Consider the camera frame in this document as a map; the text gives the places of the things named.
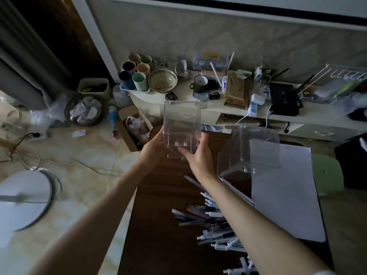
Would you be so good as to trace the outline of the beige plastic bin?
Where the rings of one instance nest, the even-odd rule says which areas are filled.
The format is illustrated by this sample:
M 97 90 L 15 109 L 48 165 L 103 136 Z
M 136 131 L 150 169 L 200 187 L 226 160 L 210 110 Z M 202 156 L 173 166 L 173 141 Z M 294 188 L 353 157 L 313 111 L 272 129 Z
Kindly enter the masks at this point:
M 107 101 L 112 98 L 112 88 L 107 78 L 83 78 L 79 81 L 77 91 L 100 100 Z

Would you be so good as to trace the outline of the dark enamel mug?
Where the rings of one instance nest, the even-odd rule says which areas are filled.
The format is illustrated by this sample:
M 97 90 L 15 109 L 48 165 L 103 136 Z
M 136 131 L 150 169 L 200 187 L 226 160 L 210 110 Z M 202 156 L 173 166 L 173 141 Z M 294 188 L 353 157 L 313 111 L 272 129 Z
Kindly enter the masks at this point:
M 190 89 L 193 92 L 201 94 L 206 91 L 206 86 L 208 84 L 208 78 L 202 74 L 196 75 L 194 77 L 194 82 L 190 84 Z

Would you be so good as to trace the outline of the white round fan base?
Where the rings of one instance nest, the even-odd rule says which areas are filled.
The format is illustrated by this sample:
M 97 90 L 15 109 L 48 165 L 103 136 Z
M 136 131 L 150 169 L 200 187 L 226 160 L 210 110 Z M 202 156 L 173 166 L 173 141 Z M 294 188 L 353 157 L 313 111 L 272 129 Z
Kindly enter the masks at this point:
M 20 171 L 0 182 L 0 233 L 32 226 L 48 210 L 55 193 L 45 171 Z

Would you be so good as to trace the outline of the black router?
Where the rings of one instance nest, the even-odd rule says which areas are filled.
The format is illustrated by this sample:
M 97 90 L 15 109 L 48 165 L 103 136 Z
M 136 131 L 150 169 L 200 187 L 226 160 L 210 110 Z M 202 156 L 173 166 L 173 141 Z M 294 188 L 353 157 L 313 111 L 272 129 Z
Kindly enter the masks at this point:
M 299 98 L 299 92 L 315 77 L 315 74 L 298 87 L 294 87 L 292 84 L 273 82 L 275 78 L 288 70 L 289 68 L 271 77 L 271 80 L 268 83 L 269 112 L 267 113 L 267 116 L 270 116 L 271 114 L 297 116 L 299 114 L 299 109 L 303 108 L 303 104 Z

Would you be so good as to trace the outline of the person's right hand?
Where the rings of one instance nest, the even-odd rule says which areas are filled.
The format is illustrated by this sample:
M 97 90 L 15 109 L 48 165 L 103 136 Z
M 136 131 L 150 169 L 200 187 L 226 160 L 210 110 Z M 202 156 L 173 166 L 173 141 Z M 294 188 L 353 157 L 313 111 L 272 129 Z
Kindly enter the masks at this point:
M 201 132 L 199 143 L 195 151 L 195 159 L 187 160 L 193 174 L 202 185 L 216 177 L 208 141 L 209 135 L 205 132 Z

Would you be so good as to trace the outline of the black bag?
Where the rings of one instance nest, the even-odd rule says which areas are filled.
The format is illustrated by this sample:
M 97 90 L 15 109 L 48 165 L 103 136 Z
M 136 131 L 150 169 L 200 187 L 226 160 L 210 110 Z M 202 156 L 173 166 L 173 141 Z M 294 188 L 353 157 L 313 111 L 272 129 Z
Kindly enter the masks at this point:
M 367 133 L 334 148 L 345 188 L 367 191 Z

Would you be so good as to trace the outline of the round trash basket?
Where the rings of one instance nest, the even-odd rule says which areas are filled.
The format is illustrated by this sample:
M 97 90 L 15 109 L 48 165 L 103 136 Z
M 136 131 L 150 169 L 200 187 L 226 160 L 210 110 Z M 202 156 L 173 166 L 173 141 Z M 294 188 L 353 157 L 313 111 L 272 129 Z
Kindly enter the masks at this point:
M 72 126 L 93 127 L 102 121 L 105 114 L 105 104 L 97 97 L 84 95 L 71 99 L 63 113 L 66 121 Z

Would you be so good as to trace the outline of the clear plastic organizer box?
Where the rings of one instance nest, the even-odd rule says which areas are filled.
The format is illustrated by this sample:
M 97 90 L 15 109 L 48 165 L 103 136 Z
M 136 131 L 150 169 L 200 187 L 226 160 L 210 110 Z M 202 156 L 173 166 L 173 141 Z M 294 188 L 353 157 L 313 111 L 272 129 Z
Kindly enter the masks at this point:
M 279 134 L 274 129 L 242 126 L 218 153 L 217 175 L 245 180 L 281 168 Z
M 172 101 L 164 103 L 163 139 L 168 158 L 184 157 L 178 147 L 195 153 L 201 136 L 201 108 L 198 101 Z

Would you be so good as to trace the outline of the blue cup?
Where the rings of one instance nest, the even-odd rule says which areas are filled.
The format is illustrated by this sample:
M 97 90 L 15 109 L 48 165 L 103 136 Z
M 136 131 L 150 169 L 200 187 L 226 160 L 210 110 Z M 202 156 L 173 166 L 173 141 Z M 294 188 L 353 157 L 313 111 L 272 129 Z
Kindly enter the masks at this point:
M 131 71 L 121 71 L 118 73 L 120 79 L 120 88 L 122 90 L 134 91 L 136 90 L 135 84 L 133 82 L 133 72 Z

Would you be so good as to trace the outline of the cardboard box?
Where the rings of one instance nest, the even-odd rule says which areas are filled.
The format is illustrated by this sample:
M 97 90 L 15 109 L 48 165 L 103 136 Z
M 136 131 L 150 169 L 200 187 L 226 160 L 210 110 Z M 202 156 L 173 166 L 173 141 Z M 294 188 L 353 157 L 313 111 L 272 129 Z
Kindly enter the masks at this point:
M 135 106 L 117 110 L 118 119 L 113 121 L 117 132 L 129 152 L 140 151 L 149 139 L 153 126 L 143 111 Z

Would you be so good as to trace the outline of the white low cabinet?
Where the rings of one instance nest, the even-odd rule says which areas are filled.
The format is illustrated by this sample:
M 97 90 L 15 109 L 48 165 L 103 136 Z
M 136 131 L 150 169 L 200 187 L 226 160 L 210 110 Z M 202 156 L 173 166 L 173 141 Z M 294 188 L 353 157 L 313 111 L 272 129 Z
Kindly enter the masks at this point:
M 166 100 L 164 93 L 150 90 L 148 93 L 130 92 L 135 106 L 145 114 L 161 117 Z M 333 116 L 332 109 L 326 104 L 305 102 L 297 116 L 269 115 L 268 125 L 280 125 L 280 134 L 288 123 L 289 135 L 304 138 L 314 138 L 342 142 L 351 137 L 367 133 L 367 122 L 354 121 L 347 116 Z M 247 110 L 224 105 L 224 98 L 212 100 L 201 110 L 201 122 L 207 125 L 232 126 L 239 118 L 225 118 L 222 114 L 245 116 Z

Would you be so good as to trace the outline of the white paper sheet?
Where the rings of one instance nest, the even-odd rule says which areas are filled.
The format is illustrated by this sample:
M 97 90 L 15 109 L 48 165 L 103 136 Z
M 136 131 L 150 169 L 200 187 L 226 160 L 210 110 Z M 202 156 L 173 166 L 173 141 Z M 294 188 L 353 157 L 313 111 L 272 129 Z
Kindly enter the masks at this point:
M 250 140 L 250 157 L 263 168 L 252 176 L 255 208 L 296 238 L 325 242 L 311 149 Z

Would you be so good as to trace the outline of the white power strip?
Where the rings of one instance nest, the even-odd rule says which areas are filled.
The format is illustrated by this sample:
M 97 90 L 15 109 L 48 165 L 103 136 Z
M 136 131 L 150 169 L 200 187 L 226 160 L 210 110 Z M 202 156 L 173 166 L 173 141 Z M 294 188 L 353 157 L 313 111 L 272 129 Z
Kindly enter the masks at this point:
M 265 97 L 258 94 L 252 94 L 250 98 L 250 105 L 247 110 L 248 117 L 256 117 L 258 114 L 258 106 L 265 103 Z

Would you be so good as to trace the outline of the person's left hand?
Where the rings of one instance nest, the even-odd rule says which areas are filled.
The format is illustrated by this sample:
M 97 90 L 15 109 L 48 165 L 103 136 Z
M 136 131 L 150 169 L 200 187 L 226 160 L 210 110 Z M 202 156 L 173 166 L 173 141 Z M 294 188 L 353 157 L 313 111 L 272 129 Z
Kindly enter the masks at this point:
M 148 143 L 144 145 L 142 151 L 140 152 L 138 165 L 143 171 L 149 173 L 158 165 L 161 158 L 167 155 L 167 152 L 167 147 L 158 147 L 156 134 Z

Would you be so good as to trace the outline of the green plastic stool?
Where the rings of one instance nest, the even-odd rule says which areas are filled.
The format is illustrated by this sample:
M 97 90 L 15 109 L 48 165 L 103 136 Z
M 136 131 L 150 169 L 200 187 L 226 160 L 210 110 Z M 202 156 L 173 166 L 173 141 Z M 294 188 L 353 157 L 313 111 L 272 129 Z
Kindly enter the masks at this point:
M 312 154 L 311 161 L 319 197 L 344 189 L 342 168 L 335 158 L 323 154 Z

